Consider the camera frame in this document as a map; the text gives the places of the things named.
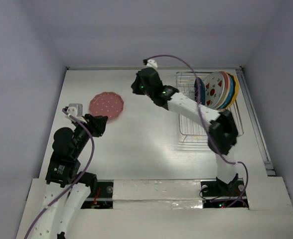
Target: wire dish rack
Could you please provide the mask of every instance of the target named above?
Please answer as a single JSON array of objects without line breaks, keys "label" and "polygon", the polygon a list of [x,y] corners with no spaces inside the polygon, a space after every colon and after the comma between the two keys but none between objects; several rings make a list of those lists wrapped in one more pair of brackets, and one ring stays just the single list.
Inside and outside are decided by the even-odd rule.
[{"label": "wire dish rack", "polygon": [[[211,72],[196,72],[197,76],[200,77],[202,80],[204,80],[206,76],[208,76],[210,73]],[[195,98],[194,82],[195,77],[192,72],[176,73],[176,85],[178,90],[192,100],[194,100]],[[232,112],[239,136],[243,135],[244,131],[237,101],[235,101],[235,103],[231,105],[228,110]],[[179,142],[192,143],[196,145],[207,145],[207,134],[201,126],[182,115],[178,116],[178,122],[180,131]]]}]

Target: stack of plates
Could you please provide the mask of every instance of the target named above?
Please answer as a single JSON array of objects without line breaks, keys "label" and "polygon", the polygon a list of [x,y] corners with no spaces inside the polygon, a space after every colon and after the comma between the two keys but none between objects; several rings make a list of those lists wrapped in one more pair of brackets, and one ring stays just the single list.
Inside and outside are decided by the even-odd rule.
[{"label": "stack of plates", "polygon": [[[197,81],[195,81],[195,92],[198,92]],[[238,79],[224,71],[209,74],[204,81],[200,80],[200,101],[203,105],[212,109],[229,108],[236,100],[239,90]]]}]

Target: white table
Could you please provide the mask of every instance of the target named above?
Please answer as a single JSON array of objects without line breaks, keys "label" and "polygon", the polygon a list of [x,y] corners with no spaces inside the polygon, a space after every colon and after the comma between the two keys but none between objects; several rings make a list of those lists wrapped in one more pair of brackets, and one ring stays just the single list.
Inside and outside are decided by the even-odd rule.
[{"label": "white table", "polygon": [[[178,70],[160,70],[164,84],[175,86]],[[208,148],[193,150],[178,142],[178,116],[157,107],[145,96],[132,94],[136,70],[67,71],[48,141],[40,177],[33,181],[17,238],[22,238],[40,209],[44,178],[52,154],[53,134],[71,127],[62,108],[81,103],[87,113],[90,100],[104,91],[119,94],[124,110],[95,139],[95,154],[88,172],[100,180],[206,179],[216,177],[215,157]],[[240,90],[237,103],[244,134],[238,139],[235,159],[249,170],[250,210],[81,210],[69,239],[79,238],[232,238],[293,239],[293,208],[282,178],[267,177],[251,119]],[[79,157],[82,169],[91,145]],[[244,169],[238,166],[240,177]]]}]

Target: yellow plate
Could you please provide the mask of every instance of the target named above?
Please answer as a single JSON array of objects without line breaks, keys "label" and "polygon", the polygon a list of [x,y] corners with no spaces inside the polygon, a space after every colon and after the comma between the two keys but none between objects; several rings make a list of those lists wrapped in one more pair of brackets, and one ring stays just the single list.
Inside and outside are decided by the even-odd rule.
[{"label": "yellow plate", "polygon": [[234,93],[234,96],[233,96],[231,102],[225,107],[225,109],[229,108],[236,101],[236,98],[237,98],[237,95],[238,95],[238,90],[240,88],[240,86],[239,86],[240,83],[238,82],[237,77],[233,76],[233,78],[234,78],[234,81],[235,81],[235,93]]}]

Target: wall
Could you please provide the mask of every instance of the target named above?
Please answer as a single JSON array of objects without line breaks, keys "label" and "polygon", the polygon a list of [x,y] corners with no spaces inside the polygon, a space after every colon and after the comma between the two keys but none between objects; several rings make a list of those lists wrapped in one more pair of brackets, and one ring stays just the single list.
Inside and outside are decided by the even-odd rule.
[{"label": "wall", "polygon": [[[281,0],[33,0],[67,66],[243,65]],[[180,65],[161,59],[163,65]]]},{"label": "wall", "polygon": [[293,203],[293,0],[284,0],[245,65],[268,150]]},{"label": "wall", "polygon": [[15,238],[65,67],[32,5],[0,1],[0,239]]}]

